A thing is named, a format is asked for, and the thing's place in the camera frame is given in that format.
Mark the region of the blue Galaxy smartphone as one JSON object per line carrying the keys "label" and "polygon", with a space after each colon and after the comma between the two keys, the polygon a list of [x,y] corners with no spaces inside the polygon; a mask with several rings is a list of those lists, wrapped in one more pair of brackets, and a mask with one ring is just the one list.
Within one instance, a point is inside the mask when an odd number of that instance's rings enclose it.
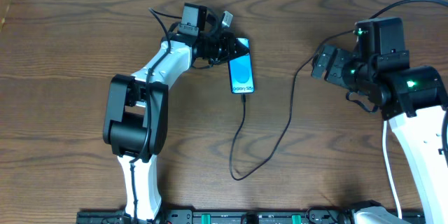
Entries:
{"label": "blue Galaxy smartphone", "polygon": [[227,65],[231,92],[236,95],[254,93],[251,54],[229,61]]}

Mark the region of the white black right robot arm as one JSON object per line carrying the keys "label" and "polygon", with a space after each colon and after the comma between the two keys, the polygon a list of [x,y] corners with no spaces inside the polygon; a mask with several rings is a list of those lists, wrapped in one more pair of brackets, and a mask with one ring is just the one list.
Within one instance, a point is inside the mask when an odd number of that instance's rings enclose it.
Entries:
{"label": "white black right robot arm", "polygon": [[447,91],[431,66],[412,67],[399,17],[362,20],[352,51],[324,43],[313,78],[366,96],[407,158],[427,223],[447,222]]}

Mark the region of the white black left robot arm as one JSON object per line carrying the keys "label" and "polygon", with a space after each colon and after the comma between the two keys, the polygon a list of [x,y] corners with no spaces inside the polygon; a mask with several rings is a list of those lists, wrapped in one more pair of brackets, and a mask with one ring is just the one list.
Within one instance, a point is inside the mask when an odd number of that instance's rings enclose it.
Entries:
{"label": "white black left robot arm", "polygon": [[197,58],[209,67],[249,53],[230,31],[233,15],[185,3],[170,27],[162,25],[157,54],[140,70],[110,82],[103,140],[118,158],[125,177],[124,223],[162,223],[157,160],[168,128],[169,90]]}

